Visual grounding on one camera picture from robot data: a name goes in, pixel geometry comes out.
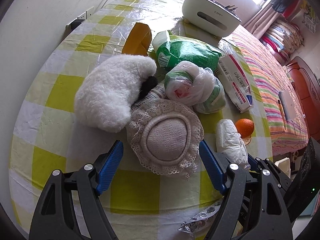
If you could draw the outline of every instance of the green plastic package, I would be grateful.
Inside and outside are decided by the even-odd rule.
[[[172,70],[183,60],[190,61],[202,68],[217,68],[219,49],[196,39],[170,35],[168,31],[159,32],[152,41],[160,67]]]
[[[193,109],[202,114],[211,114],[224,108],[225,105],[224,89],[220,80],[216,78],[216,83],[209,98],[203,103],[194,105]]]

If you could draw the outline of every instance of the folded blanket stack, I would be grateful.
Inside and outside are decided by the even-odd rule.
[[[285,65],[290,55],[303,44],[303,37],[296,24],[277,19],[260,41],[281,65]]]

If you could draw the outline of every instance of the white plush toy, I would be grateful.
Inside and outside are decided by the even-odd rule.
[[[75,96],[74,110],[85,125],[119,132],[130,119],[130,106],[138,99],[141,84],[156,73],[150,57],[113,56],[96,67]]]

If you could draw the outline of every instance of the checkered tablecloth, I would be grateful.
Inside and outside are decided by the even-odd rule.
[[[140,165],[126,141],[125,129],[108,134],[81,125],[73,113],[74,96],[84,78],[105,59],[121,53],[136,22],[148,24],[153,37],[172,29],[175,34],[214,45],[210,34],[183,23],[182,4],[183,0],[116,0],[83,22],[45,62],[22,103],[12,138],[10,192],[16,218],[26,232],[51,172],[76,171],[92,163],[116,139],[124,142],[124,157],[100,200],[120,240],[189,239],[188,234],[177,231],[181,222],[220,197],[202,163],[189,180],[153,174]],[[247,150],[253,156],[270,158],[271,140],[261,97],[245,62],[243,67],[253,91],[254,108],[239,114],[227,98],[222,111],[200,114],[199,118],[214,149],[215,126],[220,119],[252,119],[255,131]],[[81,232],[88,236],[76,194],[74,200]]]

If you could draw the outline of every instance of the black plush part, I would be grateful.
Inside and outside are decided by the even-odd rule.
[[[158,80],[154,76],[148,77],[148,79],[142,83],[140,87],[140,93],[138,100],[141,100],[146,97],[146,95],[151,91],[151,89],[155,88],[158,84]]]

